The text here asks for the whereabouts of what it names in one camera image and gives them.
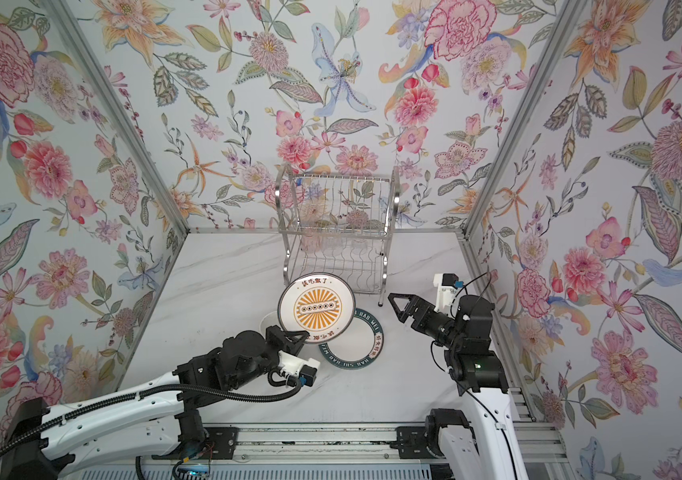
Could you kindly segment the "dark rimmed white plate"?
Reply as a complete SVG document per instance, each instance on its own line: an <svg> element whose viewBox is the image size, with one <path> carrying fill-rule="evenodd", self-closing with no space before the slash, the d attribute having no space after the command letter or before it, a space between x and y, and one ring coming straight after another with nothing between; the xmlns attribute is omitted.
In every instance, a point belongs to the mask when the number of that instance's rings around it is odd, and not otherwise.
<svg viewBox="0 0 682 480"><path fill-rule="evenodd" d="M385 333L379 320L357 308L349 327L336 339L319 345L323 358L343 370L359 370L371 365L382 353Z"/></svg>

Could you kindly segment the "orange patterned plate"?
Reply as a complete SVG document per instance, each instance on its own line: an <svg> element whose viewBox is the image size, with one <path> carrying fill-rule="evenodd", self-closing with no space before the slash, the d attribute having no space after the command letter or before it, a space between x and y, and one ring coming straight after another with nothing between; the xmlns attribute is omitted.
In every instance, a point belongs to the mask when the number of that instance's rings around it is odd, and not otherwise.
<svg viewBox="0 0 682 480"><path fill-rule="evenodd" d="M285 331L305 331L307 343L329 342L351 325L356 298L349 284L330 273L311 273L288 283L277 318Z"/></svg>

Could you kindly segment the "orange bowl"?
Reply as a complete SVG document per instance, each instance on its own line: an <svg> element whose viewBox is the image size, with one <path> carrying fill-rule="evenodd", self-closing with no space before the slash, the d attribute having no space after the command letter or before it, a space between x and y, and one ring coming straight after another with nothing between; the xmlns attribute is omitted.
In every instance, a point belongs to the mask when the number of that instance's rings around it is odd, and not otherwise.
<svg viewBox="0 0 682 480"><path fill-rule="evenodd" d="M282 329L282 326L279 321L278 313L276 311L272 311L268 314L266 314L259 326L260 333L264 336L267 337L268 330L272 327L276 327L278 330Z"/></svg>

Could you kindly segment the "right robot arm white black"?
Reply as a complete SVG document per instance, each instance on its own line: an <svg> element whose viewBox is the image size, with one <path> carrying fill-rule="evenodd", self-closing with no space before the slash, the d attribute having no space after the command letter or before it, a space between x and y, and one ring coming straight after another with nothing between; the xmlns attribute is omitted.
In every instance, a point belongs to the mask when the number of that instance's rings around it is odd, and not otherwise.
<svg viewBox="0 0 682 480"><path fill-rule="evenodd" d="M391 293L388 300L401 323L445 349L446 371L462 400L459 409L434 409L426 417L430 452L447 461L456 479L527 479L508 379L491 349L495 305L465 295L449 316L414 294Z"/></svg>

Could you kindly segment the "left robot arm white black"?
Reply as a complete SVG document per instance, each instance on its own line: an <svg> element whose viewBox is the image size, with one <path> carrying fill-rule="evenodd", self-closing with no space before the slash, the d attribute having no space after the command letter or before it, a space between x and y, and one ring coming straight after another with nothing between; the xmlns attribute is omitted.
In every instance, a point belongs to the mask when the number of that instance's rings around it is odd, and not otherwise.
<svg viewBox="0 0 682 480"><path fill-rule="evenodd" d="M221 401L272 403L313 385L299 354L306 331L247 330L152 381L87 401L21 403L0 450L3 479L56 479L107 454L188 457L208 434L200 410Z"/></svg>

